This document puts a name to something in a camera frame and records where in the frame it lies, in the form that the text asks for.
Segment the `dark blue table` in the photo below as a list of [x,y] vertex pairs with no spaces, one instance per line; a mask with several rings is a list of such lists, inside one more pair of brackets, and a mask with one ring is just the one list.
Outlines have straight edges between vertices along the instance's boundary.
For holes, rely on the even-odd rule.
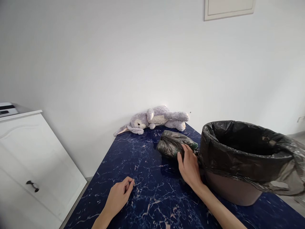
[[[110,188],[126,176],[134,178],[136,186],[108,228],[221,228],[183,182],[177,162],[163,158],[156,150],[166,129],[169,128],[157,126],[154,130],[146,128],[142,135],[131,132],[118,135],[65,229],[90,229],[105,206]],[[201,135],[189,125],[182,133],[200,144]],[[215,195],[248,229],[305,228],[305,218],[274,194],[263,193],[249,207],[237,206]]]

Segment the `white cabinet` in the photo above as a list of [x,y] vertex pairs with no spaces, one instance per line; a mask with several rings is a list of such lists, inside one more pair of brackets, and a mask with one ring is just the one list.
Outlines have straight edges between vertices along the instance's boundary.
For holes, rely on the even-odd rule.
[[256,0],[205,0],[204,20],[254,13]]
[[[5,228],[59,228],[86,184],[40,112],[0,118],[0,212]],[[19,217],[11,217],[10,211]]]

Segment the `white wall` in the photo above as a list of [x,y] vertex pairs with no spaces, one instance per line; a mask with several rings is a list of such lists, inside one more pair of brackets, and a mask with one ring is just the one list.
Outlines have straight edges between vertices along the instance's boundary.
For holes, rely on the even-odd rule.
[[203,0],[0,1],[0,100],[42,109],[85,177],[119,127],[167,104],[197,131],[305,129],[305,1],[203,22]]

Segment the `plush bunny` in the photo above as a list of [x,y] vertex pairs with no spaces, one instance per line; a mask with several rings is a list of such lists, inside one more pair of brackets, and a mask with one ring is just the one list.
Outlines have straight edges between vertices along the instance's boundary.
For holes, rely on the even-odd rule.
[[154,129],[156,125],[165,125],[168,128],[176,128],[179,131],[185,130],[185,121],[190,119],[186,112],[170,112],[166,106],[149,108],[147,112],[135,114],[129,124],[122,126],[113,136],[131,131],[134,134],[143,134],[144,129]]

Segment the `cabinet handle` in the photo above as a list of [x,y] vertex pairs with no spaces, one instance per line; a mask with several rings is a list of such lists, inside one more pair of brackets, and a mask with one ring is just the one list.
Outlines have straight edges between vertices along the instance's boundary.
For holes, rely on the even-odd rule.
[[27,181],[26,184],[32,185],[32,187],[35,189],[35,192],[39,191],[38,185],[36,183],[33,183],[31,181]]

